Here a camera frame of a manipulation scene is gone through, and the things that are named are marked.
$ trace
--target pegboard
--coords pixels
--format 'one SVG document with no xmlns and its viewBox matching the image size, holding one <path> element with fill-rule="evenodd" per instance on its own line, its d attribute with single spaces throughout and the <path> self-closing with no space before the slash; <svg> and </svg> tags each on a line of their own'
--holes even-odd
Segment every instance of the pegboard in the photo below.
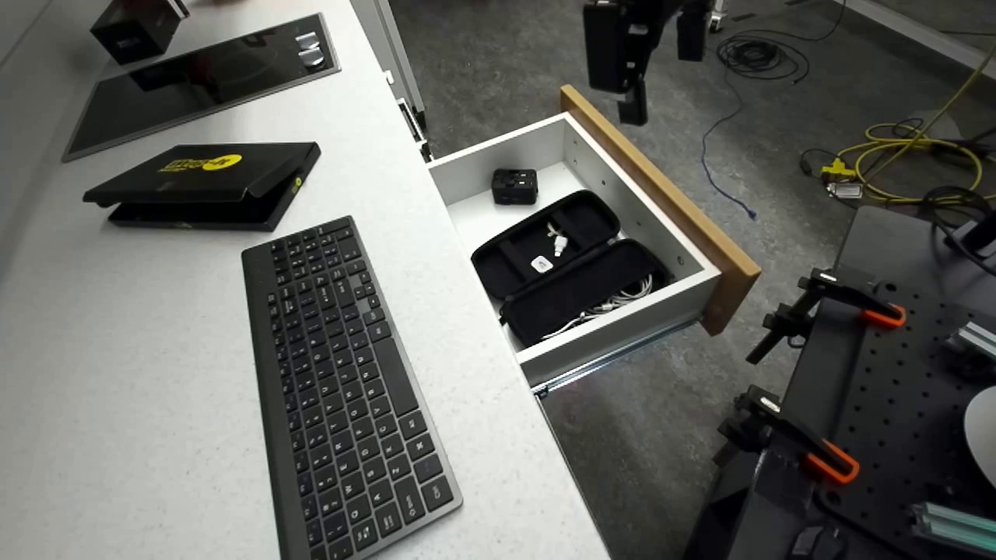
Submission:
<svg viewBox="0 0 996 560">
<path fill-rule="evenodd" d="M 834 429 L 834 442 L 859 457 L 862 476 L 819 498 L 834 516 L 906 557 L 962 557 L 915 538 L 909 504 L 937 501 L 996 513 L 993 488 L 984 488 L 962 439 L 965 404 L 987 383 L 965 380 L 946 348 L 968 320 L 987 330 L 996 320 L 893 283 L 878 296 L 903 305 L 909 324 L 893 333 L 868 327 Z"/>
</svg>

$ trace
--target open drawer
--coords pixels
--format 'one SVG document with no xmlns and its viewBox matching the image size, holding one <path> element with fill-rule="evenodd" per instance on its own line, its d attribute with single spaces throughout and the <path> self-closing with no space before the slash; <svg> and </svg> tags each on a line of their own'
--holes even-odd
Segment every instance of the open drawer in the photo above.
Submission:
<svg viewBox="0 0 996 560">
<path fill-rule="evenodd" d="M 591 190 L 619 215 L 623 236 L 647 246 L 675 280 L 529 348 L 507 333 L 507 345 L 535 392 L 582 380 L 604 361 L 694 320 L 719 333 L 759 277 L 744 249 L 691 205 L 588 100 L 563 87 L 560 103 L 563 112 L 554 118 L 430 165 L 467 261 L 495 233 L 570 193 Z M 535 168 L 535 205 L 495 205 L 495 168 Z"/>
</svg>

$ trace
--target black object in drawer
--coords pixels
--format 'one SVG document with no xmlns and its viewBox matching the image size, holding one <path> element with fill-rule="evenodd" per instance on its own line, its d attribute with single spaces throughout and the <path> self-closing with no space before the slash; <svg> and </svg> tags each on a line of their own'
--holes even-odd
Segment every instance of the black object in drawer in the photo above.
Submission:
<svg viewBox="0 0 996 560">
<path fill-rule="evenodd" d="M 582 190 L 529 215 L 479 246 L 470 261 L 486 292 L 514 299 L 529 283 L 570 268 L 619 233 L 619 218 L 594 193 Z"/>
<path fill-rule="evenodd" d="M 619 240 L 501 305 L 501 320 L 523 345 L 535 345 L 548 333 L 585 324 L 666 283 L 672 283 L 672 274 L 654 252 L 635 240 Z"/>
</svg>

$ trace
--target gray floor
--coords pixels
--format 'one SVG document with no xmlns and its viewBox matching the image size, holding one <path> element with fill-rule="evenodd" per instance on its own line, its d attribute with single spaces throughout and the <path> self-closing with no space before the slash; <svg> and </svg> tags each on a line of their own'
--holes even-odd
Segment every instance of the gray floor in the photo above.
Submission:
<svg viewBox="0 0 996 560">
<path fill-rule="evenodd" d="M 616 118 L 613 100 L 585 87 L 582 0 L 392 6 L 426 96 L 436 156 L 554 115 L 560 84 L 579 84 Z M 731 22 L 722 37 L 744 28 L 797 34 L 784 40 L 803 50 L 809 75 L 759 84 L 728 75 L 716 56 L 679 62 L 675 34 L 666 31 L 647 75 L 651 124 L 626 134 L 766 274 L 722 336 L 700 327 L 666 336 L 545 401 L 610 554 L 626 560 L 682 557 L 713 482 L 710 457 L 722 445 L 716 426 L 731 398 L 750 383 L 781 392 L 791 380 L 791 348 L 775 348 L 759 367 L 744 355 L 763 336 L 763 314 L 797 299 L 797 277 L 834 261 L 853 215 L 800 174 L 800 152 L 840 149 L 862 140 L 872 121 L 937 109 L 968 75 L 859 16 L 840 19 L 840 6 L 828 0 L 794 9 L 784 0 L 744 0 L 731 12 L 756 16 Z M 707 128 L 738 106 L 744 112 L 710 137 L 707 162 L 728 193 L 756 208 L 756 221 L 716 196 L 700 168 Z M 993 84 L 977 87 L 956 121 L 965 134 L 993 124 Z M 912 193 L 940 180 L 931 168 L 896 171 L 893 180 L 900 177 Z"/>
</svg>

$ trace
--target keyboard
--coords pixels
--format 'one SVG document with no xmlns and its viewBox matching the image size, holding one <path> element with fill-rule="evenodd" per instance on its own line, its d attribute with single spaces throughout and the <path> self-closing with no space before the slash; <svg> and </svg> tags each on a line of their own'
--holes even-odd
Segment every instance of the keyboard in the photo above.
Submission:
<svg viewBox="0 0 996 560">
<path fill-rule="evenodd" d="M 286 560 L 374 557 L 461 507 L 352 218 L 243 252 Z"/>
</svg>

